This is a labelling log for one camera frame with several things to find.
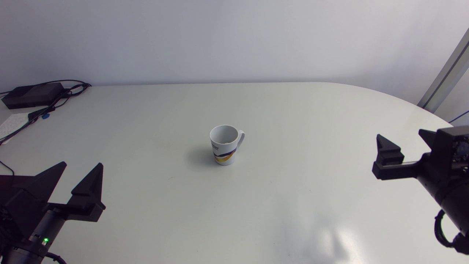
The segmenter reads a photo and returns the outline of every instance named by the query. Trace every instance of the white table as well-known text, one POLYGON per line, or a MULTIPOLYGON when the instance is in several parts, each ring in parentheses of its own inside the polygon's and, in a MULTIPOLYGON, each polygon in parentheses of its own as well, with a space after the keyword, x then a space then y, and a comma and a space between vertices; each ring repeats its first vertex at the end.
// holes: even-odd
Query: white table
POLYGON ((92 87, 1 146, 0 160, 19 175, 67 162, 50 199, 62 203, 104 164, 101 219, 68 221, 51 247, 68 264, 467 263, 436 241, 439 206, 417 180, 371 172, 377 133, 413 161, 429 151, 418 129, 448 126, 333 83, 92 87), (246 132, 227 167, 209 142, 219 124, 246 132))

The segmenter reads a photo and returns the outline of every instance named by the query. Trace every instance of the white wall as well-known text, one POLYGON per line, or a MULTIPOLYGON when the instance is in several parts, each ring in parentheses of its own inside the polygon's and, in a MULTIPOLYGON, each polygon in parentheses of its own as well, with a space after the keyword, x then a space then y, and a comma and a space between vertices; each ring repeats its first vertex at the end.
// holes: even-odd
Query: white wall
POLYGON ((331 81, 417 103, 468 11, 467 0, 4 0, 0 90, 331 81))

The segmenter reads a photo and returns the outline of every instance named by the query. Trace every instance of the mug handle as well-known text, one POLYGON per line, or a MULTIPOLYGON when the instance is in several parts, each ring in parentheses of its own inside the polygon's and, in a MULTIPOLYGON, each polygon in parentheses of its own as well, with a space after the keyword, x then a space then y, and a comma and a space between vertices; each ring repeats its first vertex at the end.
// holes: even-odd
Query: mug handle
POLYGON ((240 138, 239 138, 239 141, 238 141, 238 145, 236 146, 236 149, 239 149, 239 146, 241 146, 241 143, 244 140, 244 135, 245 135, 243 130, 240 130, 239 133, 240 133, 240 138))

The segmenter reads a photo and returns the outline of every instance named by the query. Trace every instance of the power adapter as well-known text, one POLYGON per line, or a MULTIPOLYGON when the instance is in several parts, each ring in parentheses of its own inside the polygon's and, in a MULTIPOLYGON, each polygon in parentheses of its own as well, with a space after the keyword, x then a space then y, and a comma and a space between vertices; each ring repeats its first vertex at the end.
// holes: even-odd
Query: power adapter
POLYGON ((61 83, 20 86, 3 97, 8 109, 49 106, 63 94, 61 83))

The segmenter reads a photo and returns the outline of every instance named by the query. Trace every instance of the white mug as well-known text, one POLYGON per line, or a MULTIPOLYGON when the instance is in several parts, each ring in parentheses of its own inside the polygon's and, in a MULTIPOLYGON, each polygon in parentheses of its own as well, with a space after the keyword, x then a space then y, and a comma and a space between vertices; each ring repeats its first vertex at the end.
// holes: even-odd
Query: white mug
POLYGON ((210 131, 213 155, 220 165, 230 165, 235 162, 236 151, 244 139, 244 131, 237 130, 230 125, 219 125, 210 131))

